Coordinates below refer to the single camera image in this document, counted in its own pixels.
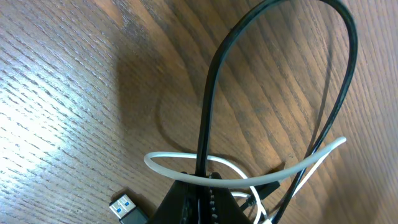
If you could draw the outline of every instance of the wood grain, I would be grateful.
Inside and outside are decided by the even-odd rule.
[[[117,223],[129,188],[152,213],[172,181],[152,151],[195,152],[206,74],[258,1],[0,0],[2,223]],[[356,73],[326,142],[344,135],[281,223],[395,223],[398,2],[345,1],[359,32]],[[222,69],[211,152],[250,176],[302,159],[325,80],[325,123],[348,59],[343,21],[289,1],[253,23]],[[165,159],[193,172],[195,163]],[[211,163],[223,178],[239,178]],[[291,182],[268,197],[271,208]]]

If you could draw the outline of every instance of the wooden table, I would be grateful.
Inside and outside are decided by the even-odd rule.
[[[0,0],[0,220],[117,223],[130,189],[152,213],[172,184],[153,151],[196,152],[211,58],[252,0]],[[281,223],[396,223],[398,2],[345,1],[356,72],[325,143],[333,152]],[[250,176],[300,161],[327,77],[321,127],[348,60],[343,21],[314,0],[285,2],[240,38],[222,69],[210,154]],[[192,173],[194,161],[159,159]],[[210,163],[223,178],[239,178]],[[292,179],[266,198],[267,208]]]

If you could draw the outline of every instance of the usb connector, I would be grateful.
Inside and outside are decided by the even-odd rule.
[[[130,200],[127,195],[123,195],[109,208],[119,218],[122,224],[145,224],[148,217]]]

